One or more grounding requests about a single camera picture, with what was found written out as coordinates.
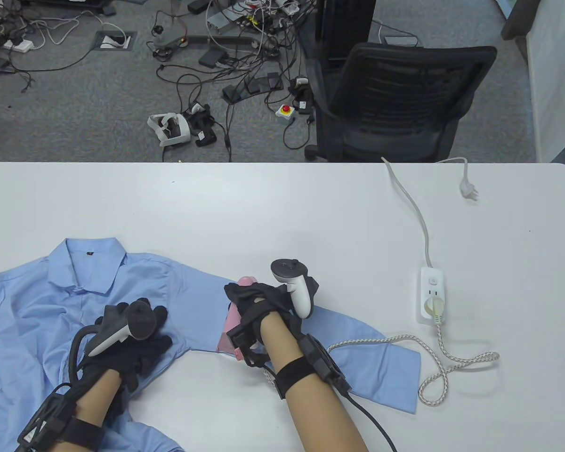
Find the person's left hand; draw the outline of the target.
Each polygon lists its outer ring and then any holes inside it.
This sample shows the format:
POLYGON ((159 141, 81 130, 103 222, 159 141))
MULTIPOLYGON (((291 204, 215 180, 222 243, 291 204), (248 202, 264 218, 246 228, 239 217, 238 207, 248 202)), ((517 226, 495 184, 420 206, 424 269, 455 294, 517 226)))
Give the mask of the person's left hand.
POLYGON ((130 334, 123 341, 116 340, 97 355, 85 355, 79 365, 83 371, 117 371, 130 393, 138 389, 139 378, 148 376, 172 345, 171 337, 159 332, 168 310, 164 306, 151 308, 147 299, 138 299, 135 304, 132 320, 148 333, 142 333, 142 339, 130 334))

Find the person's right hand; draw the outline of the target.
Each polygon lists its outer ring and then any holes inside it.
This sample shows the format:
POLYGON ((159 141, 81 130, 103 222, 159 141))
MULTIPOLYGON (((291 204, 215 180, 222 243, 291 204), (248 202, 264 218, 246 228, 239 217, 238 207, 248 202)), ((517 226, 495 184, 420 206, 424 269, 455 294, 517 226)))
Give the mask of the person's right hand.
POLYGON ((270 362, 269 355, 252 351, 251 347, 263 344, 261 323, 273 312, 280 314, 285 326, 293 327, 291 296, 283 285, 274 287, 258 282, 250 286, 229 283, 224 289, 240 314, 239 324, 226 332, 229 341, 240 351, 248 366, 266 368, 266 363, 270 362))

